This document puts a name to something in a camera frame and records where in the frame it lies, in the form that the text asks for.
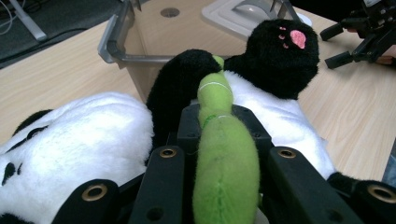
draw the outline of black metal bracket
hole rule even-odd
[[[353,50],[325,60],[331,69],[352,62],[374,63],[385,51],[396,44],[396,1],[382,0],[350,13],[350,17],[320,32],[323,41],[339,35],[344,29],[355,30],[363,41]]]
[[[147,171],[118,187],[92,180],[77,188],[54,224],[194,223],[191,209],[197,146],[198,105],[183,110],[178,133],[156,148]],[[396,188],[378,181],[353,180],[350,190],[332,186],[299,151],[274,147],[254,114],[234,105],[259,150],[259,208],[274,223],[394,223]]]

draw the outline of screw hole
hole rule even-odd
[[[165,18],[174,18],[180,14],[180,11],[175,7],[168,7],[161,11],[161,15]]]
[[[287,159],[293,159],[296,157],[296,154],[293,151],[290,151],[288,149],[281,149],[277,152],[279,156]]]
[[[93,202],[103,198],[107,193],[107,187],[104,184],[89,186],[82,193],[82,199],[86,202]]]
[[[172,149],[172,148],[166,148],[161,150],[160,156],[162,158],[171,158],[174,157],[177,154],[177,151]]]
[[[368,191],[373,197],[377,198],[382,202],[396,203],[396,194],[390,189],[378,185],[370,185],[368,187]]]

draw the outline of stuffed animal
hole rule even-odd
[[[220,57],[215,60],[223,67]],[[198,102],[202,130],[192,197],[195,223],[253,223],[259,204],[258,150],[248,128],[233,115],[233,92],[222,70],[203,78]]]
[[[304,116],[298,94],[318,73],[318,36],[300,21],[263,21],[241,55],[226,59],[224,75],[233,103],[256,115],[275,146],[300,150],[327,179],[335,168],[323,140]],[[176,132],[181,110],[197,97],[199,82],[221,68],[209,52],[190,49],[160,71],[148,96],[154,123],[154,146]]]
[[[81,184],[141,175],[152,135],[146,106],[122,93],[33,114],[0,146],[0,223],[51,223]]]

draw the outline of black fur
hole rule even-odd
[[[291,30],[305,34],[304,49],[291,42]],[[283,43],[290,47],[284,49]],[[300,21],[275,20],[259,24],[247,41],[246,52],[227,59],[224,69],[281,99],[297,99],[317,74],[318,62],[318,37],[310,26]],[[154,148],[164,146],[168,134],[177,131],[181,111],[196,98],[201,79],[219,70],[212,55],[199,49],[186,50],[163,67],[147,100],[153,116]]]
[[[162,68],[146,103],[154,123],[153,148],[164,146],[168,134],[177,131],[181,111],[197,97],[201,79],[220,69],[212,54],[199,49],[178,54]]]
[[[51,109],[48,110],[41,110],[38,112],[35,112],[33,115],[29,116],[26,120],[24,120],[19,126],[18,128],[15,130],[14,134],[12,134],[12,136],[14,136],[16,133],[18,133],[20,130],[26,128],[27,126],[31,125],[33,122],[35,122],[38,119],[41,119],[44,115],[48,114],[51,111]]]
[[[291,30],[304,33],[304,49],[291,42]],[[318,55],[318,35],[310,26],[299,21],[264,21],[253,30],[246,52],[227,59],[224,69],[234,71],[280,99],[297,100],[298,94],[318,73]]]

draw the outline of brass insert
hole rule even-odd
[[[177,151],[172,149],[172,148],[165,148],[163,150],[161,150],[160,152],[160,156],[162,158],[172,158],[174,156],[176,156]]]
[[[281,149],[277,152],[277,154],[286,159],[293,159],[297,156],[293,151],[288,149]]]
[[[370,185],[367,190],[369,193],[385,203],[396,203],[396,193],[390,189],[381,187],[379,185]]]
[[[107,193],[107,187],[104,184],[91,185],[82,193],[81,197],[86,202],[97,201]]]

